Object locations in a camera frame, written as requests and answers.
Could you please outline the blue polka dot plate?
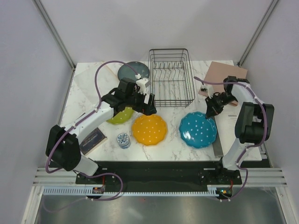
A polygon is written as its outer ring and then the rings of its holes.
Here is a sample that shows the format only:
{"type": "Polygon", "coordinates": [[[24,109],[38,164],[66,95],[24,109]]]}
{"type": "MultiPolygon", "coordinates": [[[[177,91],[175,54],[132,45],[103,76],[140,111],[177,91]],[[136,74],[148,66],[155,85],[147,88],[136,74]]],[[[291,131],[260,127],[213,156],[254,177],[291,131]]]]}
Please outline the blue polka dot plate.
{"type": "Polygon", "coordinates": [[[206,118],[202,112],[186,114],[180,121],[181,139],[190,147],[201,149],[210,146],[216,140],[217,127],[212,118],[206,118]]]}

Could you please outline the orange polka dot plate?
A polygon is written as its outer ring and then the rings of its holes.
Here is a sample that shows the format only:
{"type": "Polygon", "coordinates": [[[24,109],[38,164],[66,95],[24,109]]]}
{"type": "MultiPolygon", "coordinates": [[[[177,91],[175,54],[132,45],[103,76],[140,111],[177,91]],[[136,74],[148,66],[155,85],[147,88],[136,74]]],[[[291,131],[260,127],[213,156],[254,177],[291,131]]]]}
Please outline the orange polka dot plate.
{"type": "Polygon", "coordinates": [[[158,115],[141,115],[136,118],[131,127],[132,135],[138,143],[145,146],[157,145],[167,135],[166,122],[158,115]]]}

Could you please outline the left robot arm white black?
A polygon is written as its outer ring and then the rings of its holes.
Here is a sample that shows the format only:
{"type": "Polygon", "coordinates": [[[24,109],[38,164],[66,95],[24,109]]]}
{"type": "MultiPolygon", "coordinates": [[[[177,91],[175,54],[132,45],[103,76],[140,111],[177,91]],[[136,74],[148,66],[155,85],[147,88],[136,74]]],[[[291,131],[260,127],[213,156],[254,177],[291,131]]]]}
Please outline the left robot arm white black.
{"type": "Polygon", "coordinates": [[[126,107],[144,115],[152,115],[157,112],[154,103],[154,94],[147,94],[146,88],[150,80],[141,78],[131,80],[123,78],[118,87],[113,88],[108,94],[100,98],[99,104],[83,114],[72,123],[60,127],[51,128],[46,147],[46,172],[50,161],[55,162],[66,171],[77,171],[86,175],[91,183],[99,183],[103,173],[99,165],[85,157],[80,150],[81,142],[97,127],[107,120],[122,112],[126,107]]]}

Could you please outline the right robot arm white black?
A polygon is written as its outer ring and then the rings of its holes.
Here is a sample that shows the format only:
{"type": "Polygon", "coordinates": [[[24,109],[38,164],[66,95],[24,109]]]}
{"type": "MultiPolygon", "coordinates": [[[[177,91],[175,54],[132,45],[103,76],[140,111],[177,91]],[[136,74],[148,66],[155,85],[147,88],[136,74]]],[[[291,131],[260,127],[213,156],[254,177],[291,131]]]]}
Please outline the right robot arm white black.
{"type": "Polygon", "coordinates": [[[228,153],[222,157],[222,166],[214,171],[218,183],[226,183],[231,178],[229,170],[241,168],[249,150],[259,147],[268,140],[274,116],[274,106],[261,101],[252,91],[247,79],[228,76],[222,83],[224,92],[214,93],[205,99],[206,118],[219,115],[224,106],[237,101],[241,106],[235,124],[235,141],[228,153]]]}

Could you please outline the green polka dot plate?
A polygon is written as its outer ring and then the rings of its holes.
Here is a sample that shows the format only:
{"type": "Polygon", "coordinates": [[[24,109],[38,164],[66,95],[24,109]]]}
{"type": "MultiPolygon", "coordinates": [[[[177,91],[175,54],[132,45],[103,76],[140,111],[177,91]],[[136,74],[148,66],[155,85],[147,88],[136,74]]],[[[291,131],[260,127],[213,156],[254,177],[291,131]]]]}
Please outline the green polka dot plate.
{"type": "Polygon", "coordinates": [[[113,125],[123,124],[131,119],[133,113],[134,110],[131,107],[126,107],[123,111],[107,120],[107,122],[113,125]]]}

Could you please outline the grey metal bar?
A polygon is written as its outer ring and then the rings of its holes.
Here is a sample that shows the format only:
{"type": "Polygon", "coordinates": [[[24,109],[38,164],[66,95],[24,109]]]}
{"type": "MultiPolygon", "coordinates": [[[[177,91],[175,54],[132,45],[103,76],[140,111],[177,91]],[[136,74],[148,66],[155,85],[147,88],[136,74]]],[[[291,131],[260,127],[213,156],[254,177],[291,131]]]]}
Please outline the grey metal bar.
{"type": "Polygon", "coordinates": [[[215,157],[222,157],[224,155],[219,137],[215,139],[215,141],[212,143],[212,146],[215,157]]]}

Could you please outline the dark grey round plate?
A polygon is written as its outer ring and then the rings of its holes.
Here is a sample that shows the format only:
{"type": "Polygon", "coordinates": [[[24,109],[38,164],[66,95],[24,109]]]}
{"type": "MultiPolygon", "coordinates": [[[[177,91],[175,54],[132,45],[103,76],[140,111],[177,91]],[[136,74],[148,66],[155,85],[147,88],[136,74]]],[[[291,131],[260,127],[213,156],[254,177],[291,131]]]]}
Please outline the dark grey round plate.
{"type": "Polygon", "coordinates": [[[136,81],[135,72],[131,69],[131,67],[141,75],[141,78],[149,78],[150,77],[150,70],[147,65],[142,62],[128,62],[129,65],[122,65],[117,73],[118,79],[122,80],[123,78],[129,78],[136,81]]]}

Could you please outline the blue white ceramic cup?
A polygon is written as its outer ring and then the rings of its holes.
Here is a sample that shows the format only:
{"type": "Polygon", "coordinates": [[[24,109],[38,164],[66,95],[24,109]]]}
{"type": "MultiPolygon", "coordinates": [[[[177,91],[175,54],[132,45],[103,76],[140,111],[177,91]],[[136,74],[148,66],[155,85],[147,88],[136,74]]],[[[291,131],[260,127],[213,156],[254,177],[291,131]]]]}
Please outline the blue white ceramic cup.
{"type": "Polygon", "coordinates": [[[116,140],[117,140],[119,147],[122,149],[127,149],[131,145],[130,138],[126,133],[120,133],[117,136],[116,140]]]}

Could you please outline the dark hardcover book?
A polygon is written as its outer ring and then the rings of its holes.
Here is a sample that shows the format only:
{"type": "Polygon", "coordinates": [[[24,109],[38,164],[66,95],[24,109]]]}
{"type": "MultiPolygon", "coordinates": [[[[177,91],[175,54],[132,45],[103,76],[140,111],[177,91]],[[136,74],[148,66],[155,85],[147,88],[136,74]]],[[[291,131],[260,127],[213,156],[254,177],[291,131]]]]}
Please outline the dark hardcover book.
{"type": "Polygon", "coordinates": [[[96,128],[80,143],[80,151],[84,156],[88,156],[88,154],[90,154],[95,148],[97,148],[106,140],[107,137],[104,135],[104,133],[99,128],[96,128]]]}

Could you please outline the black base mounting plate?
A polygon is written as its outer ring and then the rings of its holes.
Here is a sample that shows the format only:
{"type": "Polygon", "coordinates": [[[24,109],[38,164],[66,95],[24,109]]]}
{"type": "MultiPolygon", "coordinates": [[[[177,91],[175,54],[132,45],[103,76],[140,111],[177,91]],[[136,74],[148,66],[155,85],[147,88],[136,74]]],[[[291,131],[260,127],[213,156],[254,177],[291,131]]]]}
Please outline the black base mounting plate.
{"type": "Polygon", "coordinates": [[[209,185],[241,185],[238,170],[216,161],[100,161],[96,174],[78,175],[76,184],[104,184],[110,190],[204,190],[209,185]]]}

